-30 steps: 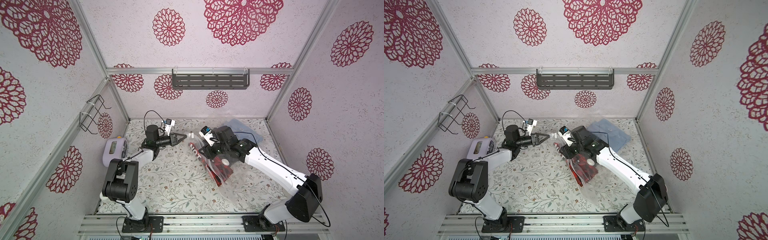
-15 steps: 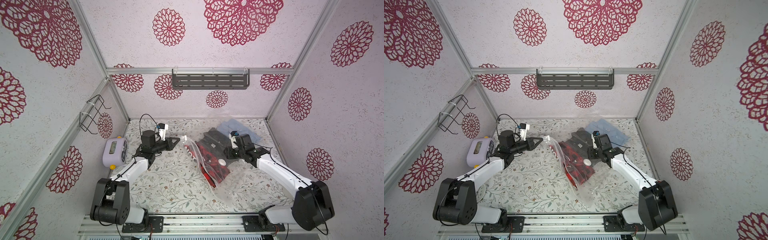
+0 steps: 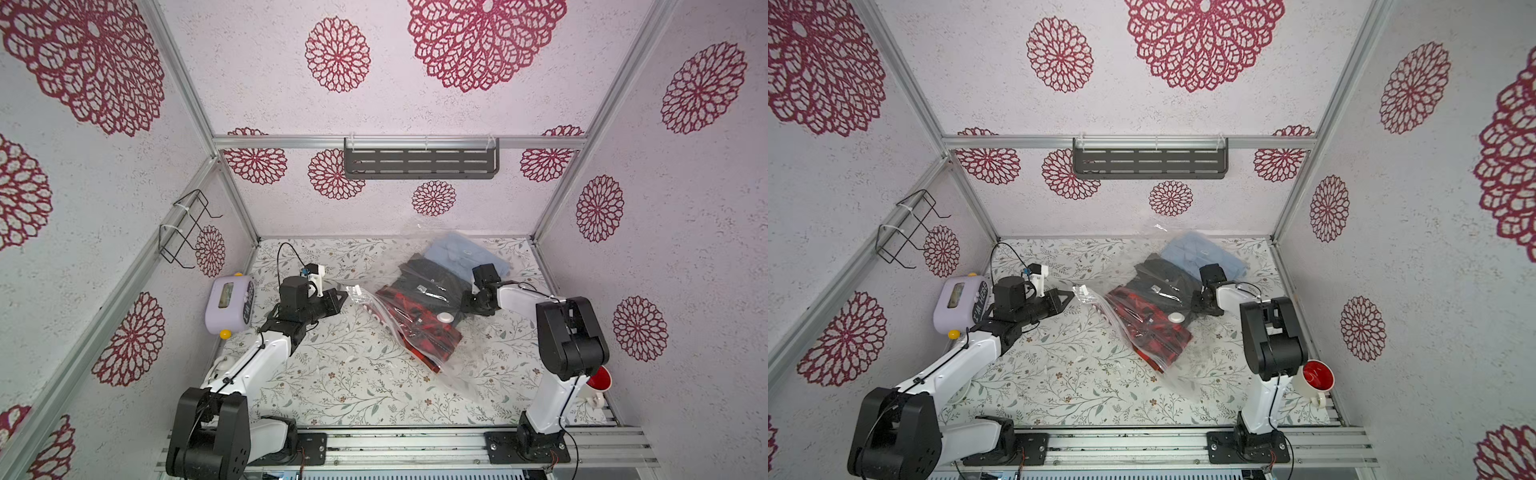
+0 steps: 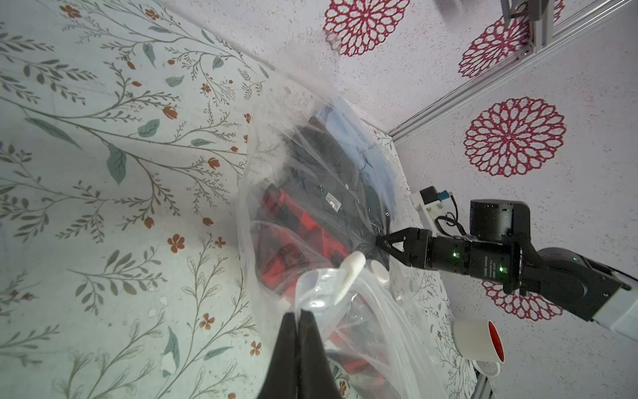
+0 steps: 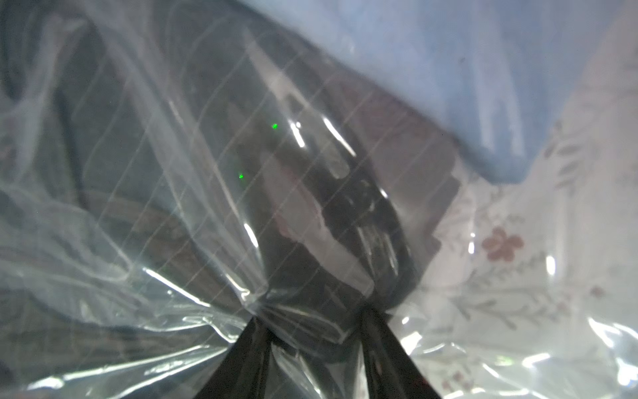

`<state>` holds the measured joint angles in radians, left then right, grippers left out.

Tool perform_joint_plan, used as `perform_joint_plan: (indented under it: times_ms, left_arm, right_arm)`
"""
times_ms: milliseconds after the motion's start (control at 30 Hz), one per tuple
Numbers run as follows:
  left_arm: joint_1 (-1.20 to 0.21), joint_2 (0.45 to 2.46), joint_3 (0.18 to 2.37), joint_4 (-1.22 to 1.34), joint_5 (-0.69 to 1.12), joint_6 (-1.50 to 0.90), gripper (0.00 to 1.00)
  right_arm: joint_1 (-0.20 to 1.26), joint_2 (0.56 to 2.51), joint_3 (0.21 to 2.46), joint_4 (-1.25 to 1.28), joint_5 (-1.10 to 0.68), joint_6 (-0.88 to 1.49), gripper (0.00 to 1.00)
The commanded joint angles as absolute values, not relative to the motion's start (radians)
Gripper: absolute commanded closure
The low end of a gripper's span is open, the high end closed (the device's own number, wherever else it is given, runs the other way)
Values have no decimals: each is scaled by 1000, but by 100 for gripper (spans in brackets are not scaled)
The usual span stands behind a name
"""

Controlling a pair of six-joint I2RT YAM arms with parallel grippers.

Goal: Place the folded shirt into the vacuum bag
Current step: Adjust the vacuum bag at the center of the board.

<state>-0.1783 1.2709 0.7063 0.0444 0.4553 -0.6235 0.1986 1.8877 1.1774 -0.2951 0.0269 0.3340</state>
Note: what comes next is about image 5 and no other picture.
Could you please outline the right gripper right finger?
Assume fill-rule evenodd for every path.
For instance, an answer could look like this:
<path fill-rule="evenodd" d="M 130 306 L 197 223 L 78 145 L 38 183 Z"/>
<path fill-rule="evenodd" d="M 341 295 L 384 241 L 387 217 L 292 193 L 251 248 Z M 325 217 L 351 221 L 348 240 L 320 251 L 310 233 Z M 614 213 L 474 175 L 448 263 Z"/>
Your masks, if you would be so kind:
<path fill-rule="evenodd" d="M 441 399 L 375 309 L 362 310 L 360 336 L 371 398 Z"/>

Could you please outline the dark grey shirt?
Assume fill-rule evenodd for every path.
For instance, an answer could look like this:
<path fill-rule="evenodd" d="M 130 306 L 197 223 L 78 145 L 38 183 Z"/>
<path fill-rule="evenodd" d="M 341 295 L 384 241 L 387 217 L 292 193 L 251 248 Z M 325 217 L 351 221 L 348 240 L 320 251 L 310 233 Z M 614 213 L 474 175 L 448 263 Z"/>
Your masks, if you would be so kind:
<path fill-rule="evenodd" d="M 252 318 L 264 398 L 367 395 L 455 143 L 236 1 L 1 4 L 1 395 L 194 398 Z"/>

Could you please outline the clear plastic vacuum bag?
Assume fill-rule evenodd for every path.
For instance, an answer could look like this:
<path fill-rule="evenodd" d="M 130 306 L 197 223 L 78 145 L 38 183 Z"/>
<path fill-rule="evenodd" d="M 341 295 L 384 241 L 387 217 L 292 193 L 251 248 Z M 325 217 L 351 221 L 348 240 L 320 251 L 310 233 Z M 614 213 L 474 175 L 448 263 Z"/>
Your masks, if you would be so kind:
<path fill-rule="evenodd" d="M 634 1 L 4 1 L 4 398 L 634 398 Z"/>

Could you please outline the light blue shirt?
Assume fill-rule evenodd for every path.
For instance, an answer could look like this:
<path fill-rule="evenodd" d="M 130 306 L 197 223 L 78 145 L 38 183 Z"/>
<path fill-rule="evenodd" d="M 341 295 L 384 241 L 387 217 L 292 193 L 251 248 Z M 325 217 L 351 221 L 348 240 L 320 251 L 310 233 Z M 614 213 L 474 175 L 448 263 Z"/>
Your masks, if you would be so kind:
<path fill-rule="evenodd" d="M 622 1 L 252 1 L 451 133 L 495 184 L 526 179 Z"/>

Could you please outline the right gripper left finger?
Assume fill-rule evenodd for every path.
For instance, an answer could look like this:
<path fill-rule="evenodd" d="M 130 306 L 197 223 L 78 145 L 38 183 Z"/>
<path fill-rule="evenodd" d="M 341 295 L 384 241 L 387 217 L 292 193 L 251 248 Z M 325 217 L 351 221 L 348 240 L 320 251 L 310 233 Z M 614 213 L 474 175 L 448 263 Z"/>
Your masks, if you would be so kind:
<path fill-rule="evenodd" d="M 271 349 L 271 331 L 264 323 L 252 318 L 212 377 L 194 398 L 264 398 Z"/>

